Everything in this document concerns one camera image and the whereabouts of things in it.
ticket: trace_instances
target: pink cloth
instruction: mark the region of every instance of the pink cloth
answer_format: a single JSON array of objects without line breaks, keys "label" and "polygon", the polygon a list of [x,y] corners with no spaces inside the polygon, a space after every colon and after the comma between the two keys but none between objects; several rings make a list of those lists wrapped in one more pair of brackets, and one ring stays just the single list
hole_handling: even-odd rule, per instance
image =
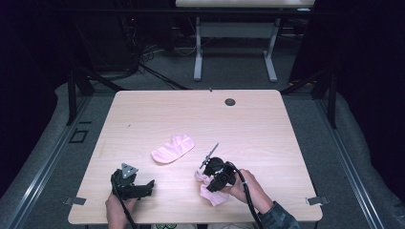
[{"label": "pink cloth", "polygon": [[152,158],[160,163],[173,162],[194,148],[196,143],[188,135],[173,135],[172,142],[152,152]]},{"label": "pink cloth", "polygon": [[212,206],[215,207],[218,204],[226,202],[229,199],[229,194],[223,192],[211,193],[206,189],[206,187],[209,185],[209,182],[211,182],[211,178],[208,177],[207,175],[200,174],[199,171],[196,171],[194,173],[194,178],[197,181],[202,182],[202,185],[200,187],[200,195],[203,198],[208,199],[211,202]]}]

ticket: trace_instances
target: human hand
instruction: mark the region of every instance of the human hand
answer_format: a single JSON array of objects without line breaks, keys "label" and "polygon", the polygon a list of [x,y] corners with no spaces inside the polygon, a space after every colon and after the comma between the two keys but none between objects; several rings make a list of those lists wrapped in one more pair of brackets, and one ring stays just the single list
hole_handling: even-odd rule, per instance
[{"label": "human hand", "polygon": [[[241,169],[240,172],[247,183],[253,206],[260,213],[266,213],[273,206],[273,200],[271,200],[271,198],[265,193],[265,190],[263,190],[254,175],[244,169]],[[236,178],[235,184],[233,186],[225,186],[221,191],[230,194],[241,202],[247,203],[245,189],[241,178],[237,173],[235,173],[234,176]]]},{"label": "human hand", "polygon": [[[123,200],[125,207],[128,209],[129,213],[132,213],[135,207],[135,198],[128,198]],[[110,229],[123,229],[128,223],[128,218],[126,218],[122,205],[119,199],[111,193],[105,201],[105,206],[107,208],[107,221],[108,228]]]}]

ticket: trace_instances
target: black curtain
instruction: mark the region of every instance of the black curtain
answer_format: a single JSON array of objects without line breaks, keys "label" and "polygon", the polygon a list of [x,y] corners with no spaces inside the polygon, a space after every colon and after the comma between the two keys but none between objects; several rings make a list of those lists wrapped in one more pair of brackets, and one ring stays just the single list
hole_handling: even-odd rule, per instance
[{"label": "black curtain", "polygon": [[405,201],[405,3],[318,0],[316,4],[320,8],[315,10],[337,8],[355,12],[355,17],[349,22],[310,21],[290,80],[335,68],[337,91],[348,101],[366,137],[373,167]]},{"label": "black curtain", "polygon": [[[44,73],[15,29],[9,12],[0,12],[0,196],[19,173],[50,121],[57,97],[57,75]],[[48,56],[48,50],[41,50]]]}]

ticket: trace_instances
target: gray carpet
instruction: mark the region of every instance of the gray carpet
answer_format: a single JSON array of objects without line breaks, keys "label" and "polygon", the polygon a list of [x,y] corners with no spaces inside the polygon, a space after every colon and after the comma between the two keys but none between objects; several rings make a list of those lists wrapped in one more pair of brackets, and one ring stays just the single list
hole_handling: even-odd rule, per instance
[{"label": "gray carpet", "polygon": [[[279,77],[277,83],[270,83],[267,78],[266,66],[262,57],[262,50],[266,49],[266,41],[258,39],[209,41],[203,49],[201,82],[193,80],[194,53],[180,55],[175,52],[155,52],[154,58],[146,65],[191,89],[283,90],[288,85],[289,71],[298,47],[298,41],[286,38],[278,40],[273,55],[274,66]],[[150,73],[142,71],[115,82],[129,90],[172,90]],[[75,126],[78,130],[88,131],[84,142],[67,142],[64,145],[52,175],[24,219],[22,227],[83,228],[83,226],[74,226],[68,222],[70,206],[62,202],[66,197],[76,195],[114,97],[114,93],[105,86],[97,82],[94,82],[94,86],[96,93],[90,98],[89,105]],[[370,228],[342,169],[328,124],[323,121],[323,114],[317,108],[316,101],[308,96],[310,88],[311,86],[307,86],[298,94],[286,95],[283,99],[318,196],[330,199],[330,203],[322,207],[324,216],[319,221],[318,228]],[[67,86],[61,86],[56,92],[59,102],[52,121],[21,173],[0,200],[1,228],[7,227],[18,203],[34,179],[35,173],[52,153],[58,139],[66,131],[65,123],[69,113]],[[364,137],[345,100],[340,96],[337,100],[336,123],[337,131],[369,191],[385,228],[405,228],[405,225],[400,223],[402,218],[396,215],[402,210],[396,207],[399,201],[386,188],[378,173],[370,165]],[[313,224],[303,224],[305,228],[312,226]],[[106,228],[106,226],[92,225],[91,228]]]}]

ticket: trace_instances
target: black cable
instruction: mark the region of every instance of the black cable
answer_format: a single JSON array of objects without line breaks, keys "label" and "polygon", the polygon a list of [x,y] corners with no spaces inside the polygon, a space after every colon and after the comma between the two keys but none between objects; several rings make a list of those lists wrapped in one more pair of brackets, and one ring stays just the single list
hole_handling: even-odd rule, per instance
[{"label": "black cable", "polygon": [[116,187],[115,183],[113,181],[111,183],[113,184],[114,193],[117,196],[119,202],[121,203],[121,206],[124,210],[126,218],[128,218],[128,221],[131,223],[132,228],[136,229],[137,225],[134,223],[134,220],[132,219],[131,214],[128,212],[128,209],[125,207],[125,204],[122,201],[122,197],[119,195],[119,193],[117,191],[117,187]]},{"label": "black cable", "polygon": [[152,74],[152,75],[156,76],[157,78],[163,80],[163,82],[165,82],[165,83],[166,83],[167,85],[169,85],[171,88],[173,88],[172,85],[174,85],[174,86],[178,87],[179,89],[189,90],[189,88],[184,87],[183,85],[181,85],[181,84],[179,84],[179,83],[173,81],[172,79],[170,79],[170,78],[168,78],[168,77],[162,75],[161,73],[158,73],[158,72],[156,72],[156,71],[154,71],[154,70],[152,70],[152,69],[146,67],[145,65],[143,65],[143,64],[141,64],[141,63],[140,63],[139,65],[140,65],[144,70],[146,70],[147,72],[149,72],[150,74]]},{"label": "black cable", "polygon": [[253,218],[254,218],[254,220],[256,221],[256,223],[257,223],[257,225],[259,226],[259,228],[260,228],[260,229],[263,229],[263,224],[262,224],[262,222],[260,221],[259,217],[258,217],[257,214],[256,214],[256,211],[255,211],[254,206],[253,206],[253,201],[252,201],[252,199],[251,199],[251,197],[250,197],[250,193],[249,193],[249,188],[248,188],[248,186],[247,186],[247,182],[246,182],[244,176],[242,175],[241,171],[239,171],[239,170],[235,167],[235,165],[233,165],[233,164],[230,163],[230,162],[224,163],[224,165],[231,167],[231,168],[234,169],[234,170],[236,171],[236,173],[238,174],[239,178],[241,179],[242,184],[244,185],[244,190],[245,190],[245,195],[246,195],[246,202],[247,202],[247,206],[249,207],[250,213],[251,213],[251,215],[253,216]]}]

